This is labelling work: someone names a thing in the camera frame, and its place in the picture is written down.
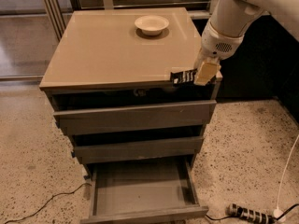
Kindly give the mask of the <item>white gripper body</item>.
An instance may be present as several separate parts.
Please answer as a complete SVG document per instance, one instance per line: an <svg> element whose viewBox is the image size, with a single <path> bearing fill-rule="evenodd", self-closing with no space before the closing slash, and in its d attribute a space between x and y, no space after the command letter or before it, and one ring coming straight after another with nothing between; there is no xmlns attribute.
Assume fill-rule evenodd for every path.
<svg viewBox="0 0 299 224"><path fill-rule="evenodd" d="M225 60L235 54L243 39L244 36L230 37L220 34L208 21L202 33L200 53L204 57Z"/></svg>

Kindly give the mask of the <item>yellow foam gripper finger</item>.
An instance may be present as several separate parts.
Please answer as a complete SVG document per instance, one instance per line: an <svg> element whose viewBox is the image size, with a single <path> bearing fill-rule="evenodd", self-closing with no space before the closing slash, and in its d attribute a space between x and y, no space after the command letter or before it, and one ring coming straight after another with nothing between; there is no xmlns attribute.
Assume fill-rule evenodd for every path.
<svg viewBox="0 0 299 224"><path fill-rule="evenodd" d="M195 62L194 62L194 68L199 69L201 64L205 60L206 60L206 55L202 51L199 51L198 54L197 54L197 58L195 59Z"/></svg>
<svg viewBox="0 0 299 224"><path fill-rule="evenodd" d="M218 63L202 62L194 77L194 84L205 86L221 70Z"/></svg>

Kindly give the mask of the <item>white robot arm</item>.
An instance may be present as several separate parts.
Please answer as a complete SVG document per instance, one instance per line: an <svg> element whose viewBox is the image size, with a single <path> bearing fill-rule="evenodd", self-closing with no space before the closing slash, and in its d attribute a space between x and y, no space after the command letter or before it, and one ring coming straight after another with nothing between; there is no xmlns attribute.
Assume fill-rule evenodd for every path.
<svg viewBox="0 0 299 224"><path fill-rule="evenodd" d="M219 0L202 33L193 82L206 85L233 56L245 32L265 12L299 40L299 0Z"/></svg>

